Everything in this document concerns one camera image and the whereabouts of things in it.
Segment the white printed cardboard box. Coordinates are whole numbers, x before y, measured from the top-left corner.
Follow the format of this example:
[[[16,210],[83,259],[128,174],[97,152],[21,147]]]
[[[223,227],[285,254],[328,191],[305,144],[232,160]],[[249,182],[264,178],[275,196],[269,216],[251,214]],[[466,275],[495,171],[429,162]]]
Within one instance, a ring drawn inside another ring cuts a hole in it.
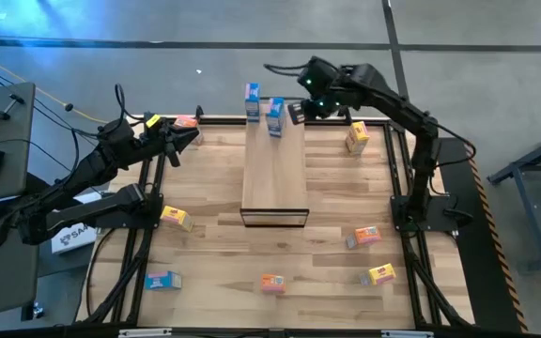
[[[62,254],[87,244],[93,244],[99,231],[84,223],[76,223],[71,227],[62,229],[51,239],[51,252]]]

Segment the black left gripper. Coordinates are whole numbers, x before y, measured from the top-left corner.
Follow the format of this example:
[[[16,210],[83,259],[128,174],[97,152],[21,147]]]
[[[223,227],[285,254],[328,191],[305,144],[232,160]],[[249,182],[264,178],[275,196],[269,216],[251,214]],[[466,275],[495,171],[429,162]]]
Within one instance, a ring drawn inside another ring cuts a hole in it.
[[[164,153],[172,167],[180,167],[178,155],[199,135],[197,127],[177,127],[169,122],[159,123],[157,135],[144,143],[138,138],[136,151],[141,154]]]

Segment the blue Rice Krispies box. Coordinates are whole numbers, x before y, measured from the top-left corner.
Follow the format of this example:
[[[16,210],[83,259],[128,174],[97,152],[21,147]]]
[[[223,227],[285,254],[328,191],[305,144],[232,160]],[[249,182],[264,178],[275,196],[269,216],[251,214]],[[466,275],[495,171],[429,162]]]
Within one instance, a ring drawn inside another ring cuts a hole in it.
[[[258,83],[247,83],[245,86],[245,113],[249,122],[260,120],[260,85]]]
[[[181,289],[182,276],[174,271],[149,273],[145,279],[145,289]]]
[[[281,137],[285,123],[285,100],[283,98],[271,98],[269,111],[266,113],[266,123],[270,136]]]

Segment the yellow Corn Pops box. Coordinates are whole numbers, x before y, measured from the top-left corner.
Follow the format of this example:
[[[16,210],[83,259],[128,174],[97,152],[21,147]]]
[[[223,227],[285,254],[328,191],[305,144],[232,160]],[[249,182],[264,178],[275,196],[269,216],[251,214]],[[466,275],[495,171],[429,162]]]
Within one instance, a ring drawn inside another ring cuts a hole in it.
[[[194,221],[187,211],[170,206],[163,207],[160,223],[186,232],[191,232],[194,226]]]
[[[394,267],[388,263],[366,270],[360,277],[362,285],[379,285],[396,278]]]
[[[352,155],[361,155],[369,138],[367,127],[363,121],[352,123],[346,137],[346,146],[349,153]]]

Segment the orange Frosted Mini-Wheats box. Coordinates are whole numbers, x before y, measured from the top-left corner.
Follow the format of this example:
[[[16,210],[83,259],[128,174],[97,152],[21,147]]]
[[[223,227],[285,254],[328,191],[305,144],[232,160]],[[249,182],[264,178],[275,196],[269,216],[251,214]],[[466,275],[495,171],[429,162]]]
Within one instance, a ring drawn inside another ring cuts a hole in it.
[[[357,228],[346,237],[346,244],[349,249],[369,245],[381,240],[380,231],[376,226]]]
[[[263,274],[260,288],[263,293],[285,293],[286,279],[276,274]]]
[[[193,144],[196,146],[200,146],[203,143],[204,135],[200,129],[199,120],[197,118],[186,115],[179,115],[176,118],[174,125],[180,128],[197,128],[199,134],[194,138]]]

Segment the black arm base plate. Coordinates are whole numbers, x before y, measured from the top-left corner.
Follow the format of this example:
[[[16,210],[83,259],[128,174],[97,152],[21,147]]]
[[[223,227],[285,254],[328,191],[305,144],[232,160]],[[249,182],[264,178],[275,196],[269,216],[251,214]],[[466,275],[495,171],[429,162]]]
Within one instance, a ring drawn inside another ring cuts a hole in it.
[[[391,197],[394,228],[399,232],[456,232],[473,221],[473,216],[453,206],[451,196],[430,196],[425,203],[412,204],[408,195]]]
[[[125,209],[118,209],[99,216],[95,221],[98,228],[154,229],[159,226],[163,195],[148,193],[143,202]]]

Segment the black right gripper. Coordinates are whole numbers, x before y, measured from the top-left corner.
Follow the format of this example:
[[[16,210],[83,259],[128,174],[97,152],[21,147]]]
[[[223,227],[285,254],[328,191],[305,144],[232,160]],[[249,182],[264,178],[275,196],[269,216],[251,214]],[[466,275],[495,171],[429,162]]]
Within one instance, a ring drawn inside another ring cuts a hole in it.
[[[349,108],[334,98],[306,99],[302,102],[302,107],[300,103],[290,103],[287,105],[287,111],[294,125],[304,123],[305,119],[308,121],[327,119],[333,115],[349,122]]]

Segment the silver metal bracket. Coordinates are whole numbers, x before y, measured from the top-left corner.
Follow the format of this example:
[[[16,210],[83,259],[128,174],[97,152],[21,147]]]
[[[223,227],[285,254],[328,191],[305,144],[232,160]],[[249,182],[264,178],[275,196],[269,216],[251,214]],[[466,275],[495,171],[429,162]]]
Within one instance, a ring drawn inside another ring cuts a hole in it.
[[[171,328],[142,328],[120,330],[117,338],[169,338],[172,335]]]
[[[431,331],[422,330],[382,330],[381,338],[435,338]]]

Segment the black mat with hazard stripes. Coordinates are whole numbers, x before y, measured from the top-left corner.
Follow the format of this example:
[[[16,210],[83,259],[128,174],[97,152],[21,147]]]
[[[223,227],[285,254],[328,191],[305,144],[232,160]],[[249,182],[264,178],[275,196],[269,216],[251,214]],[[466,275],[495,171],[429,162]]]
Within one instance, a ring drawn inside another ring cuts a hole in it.
[[[441,179],[457,208],[473,216],[459,230],[457,247],[475,323],[489,330],[529,331],[507,264],[487,192],[474,160],[443,166]]]

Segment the wooden shelf with black frame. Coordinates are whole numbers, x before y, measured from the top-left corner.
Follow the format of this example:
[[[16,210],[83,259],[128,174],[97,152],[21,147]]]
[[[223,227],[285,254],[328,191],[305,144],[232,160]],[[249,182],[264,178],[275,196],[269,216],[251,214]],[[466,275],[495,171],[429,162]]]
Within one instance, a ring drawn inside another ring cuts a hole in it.
[[[304,126],[294,125],[285,103],[281,137],[270,136],[266,113],[247,122],[240,216],[251,228],[303,228],[310,213],[305,175]]]

